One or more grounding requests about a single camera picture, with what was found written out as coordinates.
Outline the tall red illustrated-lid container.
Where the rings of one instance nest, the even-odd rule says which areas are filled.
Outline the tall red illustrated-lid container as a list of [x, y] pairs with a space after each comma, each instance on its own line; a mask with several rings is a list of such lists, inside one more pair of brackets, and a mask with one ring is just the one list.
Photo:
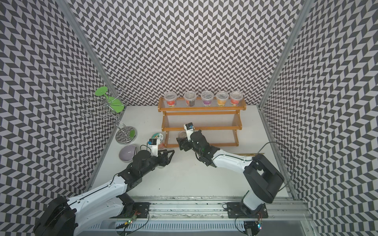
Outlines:
[[158, 133], [153, 134], [151, 136], [151, 138], [158, 140], [158, 142], [159, 142], [158, 149], [159, 150], [165, 149], [165, 143], [164, 143], [165, 136], [162, 132], [158, 132]]

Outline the red-label seed container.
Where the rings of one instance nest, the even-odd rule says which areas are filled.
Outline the red-label seed container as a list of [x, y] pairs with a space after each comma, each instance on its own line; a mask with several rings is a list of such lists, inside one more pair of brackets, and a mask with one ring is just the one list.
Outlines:
[[187, 91], [184, 93], [185, 102], [189, 107], [193, 107], [195, 105], [196, 98], [197, 94], [194, 91]]

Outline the dark seed container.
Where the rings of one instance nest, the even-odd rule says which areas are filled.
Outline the dark seed container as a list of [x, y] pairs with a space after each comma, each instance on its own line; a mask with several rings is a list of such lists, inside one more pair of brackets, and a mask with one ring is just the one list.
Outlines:
[[214, 99], [214, 94], [211, 91], [203, 91], [201, 93], [201, 100], [204, 106], [211, 106]]

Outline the orange seed container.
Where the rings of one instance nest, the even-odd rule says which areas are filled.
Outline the orange seed container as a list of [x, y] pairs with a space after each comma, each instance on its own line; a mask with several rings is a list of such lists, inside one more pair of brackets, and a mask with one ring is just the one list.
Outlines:
[[228, 98], [229, 98], [229, 95], [227, 92], [225, 91], [217, 92], [216, 94], [217, 105], [221, 107], [225, 106]]

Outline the red seed container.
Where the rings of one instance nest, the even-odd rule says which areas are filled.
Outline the red seed container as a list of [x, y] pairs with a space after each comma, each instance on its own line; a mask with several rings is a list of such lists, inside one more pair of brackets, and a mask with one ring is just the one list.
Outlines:
[[240, 91], [233, 91], [230, 93], [230, 103], [233, 106], [238, 106], [243, 97], [244, 96]]

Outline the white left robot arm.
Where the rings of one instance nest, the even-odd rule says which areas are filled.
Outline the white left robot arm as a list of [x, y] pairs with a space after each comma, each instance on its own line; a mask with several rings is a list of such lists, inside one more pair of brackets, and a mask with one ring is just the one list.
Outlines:
[[36, 236], [76, 236], [96, 223], [120, 215], [124, 208], [132, 209], [134, 201], [127, 192], [158, 166], [170, 164], [174, 153], [174, 150], [164, 149], [152, 155], [148, 150], [141, 150], [111, 181], [69, 199], [60, 196], [52, 200], [35, 223], [33, 233]]

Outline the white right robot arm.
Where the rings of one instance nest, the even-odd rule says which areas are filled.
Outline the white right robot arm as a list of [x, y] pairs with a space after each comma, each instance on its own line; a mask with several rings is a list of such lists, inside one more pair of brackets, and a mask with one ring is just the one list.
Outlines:
[[186, 138], [176, 138], [180, 150], [193, 150], [196, 158], [206, 166], [244, 175], [251, 188], [240, 202], [244, 216], [252, 218], [263, 210], [265, 204], [273, 203], [284, 177], [263, 154], [258, 153], [254, 157], [232, 154], [210, 145], [201, 130], [186, 133]]

